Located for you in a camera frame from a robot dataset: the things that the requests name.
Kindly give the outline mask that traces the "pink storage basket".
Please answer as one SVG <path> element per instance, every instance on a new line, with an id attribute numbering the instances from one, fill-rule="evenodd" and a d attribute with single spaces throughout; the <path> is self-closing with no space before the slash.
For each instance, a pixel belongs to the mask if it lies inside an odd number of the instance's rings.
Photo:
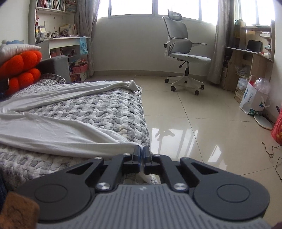
<path id="1" fill-rule="evenodd" d="M 83 72 L 86 72 L 87 70 L 88 70 L 88 63 L 85 63 L 84 65 L 81 65 L 81 66 L 72 67 L 73 74 L 83 73 Z"/>

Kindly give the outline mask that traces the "grey curtain left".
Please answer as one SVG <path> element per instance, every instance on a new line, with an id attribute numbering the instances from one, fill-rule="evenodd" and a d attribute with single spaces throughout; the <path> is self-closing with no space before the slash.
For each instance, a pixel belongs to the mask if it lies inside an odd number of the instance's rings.
<path id="1" fill-rule="evenodd" d="M 77 33 L 79 36 L 88 37 L 87 39 L 88 70 L 90 76 L 94 75 L 93 41 L 94 41 L 99 5 L 100 5 L 100 0 L 76 1 L 75 23 L 77 26 Z"/>

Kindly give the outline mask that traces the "grey office chair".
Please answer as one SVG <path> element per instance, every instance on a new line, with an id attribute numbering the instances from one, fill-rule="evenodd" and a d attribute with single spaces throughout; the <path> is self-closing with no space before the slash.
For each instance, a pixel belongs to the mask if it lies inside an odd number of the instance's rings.
<path id="1" fill-rule="evenodd" d="M 195 95 L 199 95 L 200 91 L 205 88 L 205 84 L 189 76 L 190 63 L 209 64 L 211 59 L 199 55 L 192 55 L 190 51 L 196 46 L 206 46 L 206 43 L 192 42 L 188 38 L 188 30 L 184 23 L 182 23 L 182 15 L 168 10 L 168 16 L 162 17 L 168 41 L 163 45 L 165 48 L 165 56 L 182 61 L 185 67 L 185 74 L 183 76 L 168 76 L 164 82 L 169 83 L 172 80 L 171 91 L 176 91 L 176 86 L 183 84 L 184 87 L 193 89 Z"/>

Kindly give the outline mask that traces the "white paper shopping bag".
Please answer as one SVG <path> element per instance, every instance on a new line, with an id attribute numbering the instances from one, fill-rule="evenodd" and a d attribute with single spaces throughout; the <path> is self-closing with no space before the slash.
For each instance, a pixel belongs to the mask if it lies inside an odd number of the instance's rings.
<path id="1" fill-rule="evenodd" d="M 271 105 L 268 97 L 270 90 L 271 84 L 268 80 L 257 79 L 255 75 L 251 75 L 240 102 L 240 109 L 248 115 L 261 115 Z"/>

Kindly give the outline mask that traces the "brown sleeve cuff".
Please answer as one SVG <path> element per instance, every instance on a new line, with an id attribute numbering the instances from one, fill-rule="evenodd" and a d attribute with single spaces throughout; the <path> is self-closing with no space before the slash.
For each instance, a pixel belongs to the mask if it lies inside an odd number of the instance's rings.
<path id="1" fill-rule="evenodd" d="M 9 192 L 1 210 L 1 228 L 36 228 L 39 215 L 35 201 Z"/>

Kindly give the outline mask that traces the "blue plush toy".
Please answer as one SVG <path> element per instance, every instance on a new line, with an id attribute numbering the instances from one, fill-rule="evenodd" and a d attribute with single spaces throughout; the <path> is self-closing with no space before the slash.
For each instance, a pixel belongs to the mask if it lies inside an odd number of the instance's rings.
<path id="1" fill-rule="evenodd" d="M 13 40 L 13 41 L 8 41 L 8 40 L 2 40 L 1 44 L 2 45 L 9 45 L 9 44 L 20 44 L 21 42 L 19 40 Z"/>

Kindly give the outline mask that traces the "grey curtain right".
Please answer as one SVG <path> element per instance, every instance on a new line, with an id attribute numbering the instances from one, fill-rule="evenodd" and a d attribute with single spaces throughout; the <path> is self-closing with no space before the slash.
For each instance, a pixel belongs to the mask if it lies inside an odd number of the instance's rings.
<path id="1" fill-rule="evenodd" d="M 220 84 L 225 48 L 232 42 L 234 28 L 234 1 L 218 1 L 218 19 L 215 35 L 215 49 L 207 80 Z"/>

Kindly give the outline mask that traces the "white round floor scale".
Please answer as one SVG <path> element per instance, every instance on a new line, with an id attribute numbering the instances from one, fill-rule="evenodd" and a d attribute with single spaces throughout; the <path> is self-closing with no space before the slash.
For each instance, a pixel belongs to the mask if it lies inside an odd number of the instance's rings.
<path id="1" fill-rule="evenodd" d="M 260 127 L 267 129 L 267 130 L 273 129 L 271 122 L 267 118 L 265 118 L 261 115 L 254 115 L 253 117 Z"/>

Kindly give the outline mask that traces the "white garment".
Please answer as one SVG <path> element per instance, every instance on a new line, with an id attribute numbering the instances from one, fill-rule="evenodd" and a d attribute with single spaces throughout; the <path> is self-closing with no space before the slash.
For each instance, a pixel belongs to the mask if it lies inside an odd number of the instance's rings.
<path id="1" fill-rule="evenodd" d="M 41 154 L 106 159 L 131 153 L 135 146 L 120 134 L 81 121 L 31 114 L 29 109 L 112 89 L 139 88 L 134 81 L 98 81 L 66 84 L 42 79 L 1 102 L 1 145 Z"/>

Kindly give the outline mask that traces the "white desk shelf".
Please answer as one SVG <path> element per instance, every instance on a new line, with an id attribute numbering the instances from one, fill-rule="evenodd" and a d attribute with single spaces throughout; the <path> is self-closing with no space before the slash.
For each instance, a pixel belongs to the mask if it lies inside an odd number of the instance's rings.
<path id="1" fill-rule="evenodd" d="M 73 66 L 88 63 L 87 39 L 79 36 L 75 23 L 76 1 L 30 1 L 28 43 L 40 46 L 42 59 L 68 57 L 71 83 L 89 78 L 89 70 L 73 74 Z"/>

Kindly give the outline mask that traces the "wooden desk shelf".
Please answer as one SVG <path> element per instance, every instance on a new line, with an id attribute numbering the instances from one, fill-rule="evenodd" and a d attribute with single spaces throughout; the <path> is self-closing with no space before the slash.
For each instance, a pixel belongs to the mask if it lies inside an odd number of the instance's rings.
<path id="1" fill-rule="evenodd" d="M 237 102 L 242 100 L 248 80 L 270 76 L 275 55 L 275 21 L 270 26 L 246 26 L 243 20 L 234 23 L 233 44 L 225 48 L 220 85 L 234 93 Z"/>

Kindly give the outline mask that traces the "grey checked quilt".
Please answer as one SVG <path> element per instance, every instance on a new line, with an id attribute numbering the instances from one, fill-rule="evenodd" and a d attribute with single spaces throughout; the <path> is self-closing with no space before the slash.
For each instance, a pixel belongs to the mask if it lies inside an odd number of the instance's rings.
<path id="1" fill-rule="evenodd" d="M 112 130 L 142 146 L 150 144 L 140 87 L 136 92 L 122 88 L 112 89 L 35 107 L 28 112 L 81 121 L 97 128 Z M 1 145 L 1 176 L 8 190 L 14 191 L 27 181 L 82 163 L 84 160 Z"/>

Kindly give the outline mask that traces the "grey curtain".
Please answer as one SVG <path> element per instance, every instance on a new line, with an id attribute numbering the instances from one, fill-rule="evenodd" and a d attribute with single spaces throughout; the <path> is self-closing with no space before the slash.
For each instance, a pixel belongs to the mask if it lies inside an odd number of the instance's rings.
<path id="1" fill-rule="evenodd" d="M 234 1 L 218 1 L 218 19 L 215 35 L 215 49 L 207 80 L 220 84 L 225 48 L 232 42 L 234 28 Z"/>
<path id="2" fill-rule="evenodd" d="M 77 33 L 79 36 L 88 37 L 87 39 L 88 70 L 90 76 L 94 75 L 93 41 L 94 41 L 99 5 L 100 5 L 100 0 L 76 1 L 75 23 L 77 26 Z"/>

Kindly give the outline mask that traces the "red snack bag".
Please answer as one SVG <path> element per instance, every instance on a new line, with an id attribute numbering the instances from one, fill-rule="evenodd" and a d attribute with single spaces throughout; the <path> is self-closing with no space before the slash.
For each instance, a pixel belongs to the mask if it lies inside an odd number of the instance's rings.
<path id="1" fill-rule="evenodd" d="M 272 129 L 271 136 L 279 145 L 282 145 L 282 111 L 279 113 L 276 123 Z"/>

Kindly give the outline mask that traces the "white pillow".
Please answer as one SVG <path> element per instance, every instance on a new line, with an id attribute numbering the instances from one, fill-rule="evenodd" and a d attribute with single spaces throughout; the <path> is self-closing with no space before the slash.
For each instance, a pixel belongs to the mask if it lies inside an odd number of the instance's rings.
<path id="1" fill-rule="evenodd" d="M 0 65 L 3 65 L 10 58 L 15 55 L 21 54 L 25 51 L 39 51 L 40 46 L 30 45 L 30 44 L 2 44 L 0 51 Z"/>

